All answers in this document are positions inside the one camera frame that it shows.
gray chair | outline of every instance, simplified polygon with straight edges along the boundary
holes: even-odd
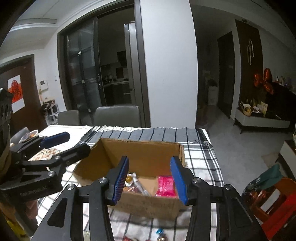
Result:
[[[141,127],[139,107],[136,105],[99,107],[96,109],[94,125]]]
[[[20,131],[18,131],[16,134],[14,134],[13,137],[10,138],[10,143],[14,143],[15,145],[19,143],[20,139],[26,134],[29,133],[28,127],[24,127]]]
[[[80,126],[79,110],[67,110],[60,112],[57,117],[57,124],[62,126]]]

triangular cutout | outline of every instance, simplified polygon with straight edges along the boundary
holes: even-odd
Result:
[[[65,221],[67,198],[63,198],[47,221],[47,225],[62,228]]]

dark door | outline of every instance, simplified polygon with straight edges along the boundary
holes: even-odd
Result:
[[[241,53],[241,85],[239,100],[265,101],[266,92],[254,86],[254,74],[263,74],[263,55],[259,30],[241,21],[235,21]]]
[[[22,95],[25,107],[11,113],[10,129],[11,135],[28,127],[30,131],[42,131],[47,127],[44,116],[40,113],[40,100],[36,86],[35,73],[34,73],[34,60],[29,57],[24,60],[12,64],[12,68],[7,70],[7,66],[0,69],[5,72],[0,74],[0,87],[8,90],[8,80],[20,75]]]
[[[219,95],[218,107],[230,118],[233,91],[235,58],[232,32],[225,34],[218,39],[219,46]]]
[[[67,35],[68,85],[73,109],[80,111],[83,125],[92,126],[98,107],[105,104],[94,21]]]

red package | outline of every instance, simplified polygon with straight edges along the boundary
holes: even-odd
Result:
[[[176,197],[175,183],[172,176],[158,177],[157,197]]]

cardboard box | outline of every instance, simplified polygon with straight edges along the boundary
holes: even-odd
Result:
[[[129,172],[135,172],[139,181],[151,196],[123,192],[120,201],[112,207],[138,216],[173,220],[183,208],[179,198],[155,197],[157,177],[171,175],[170,159],[179,156],[185,163],[183,146],[171,142],[131,141],[101,138],[91,148],[73,174],[81,185],[91,184],[106,176],[109,169],[118,164],[122,156],[129,158]]]

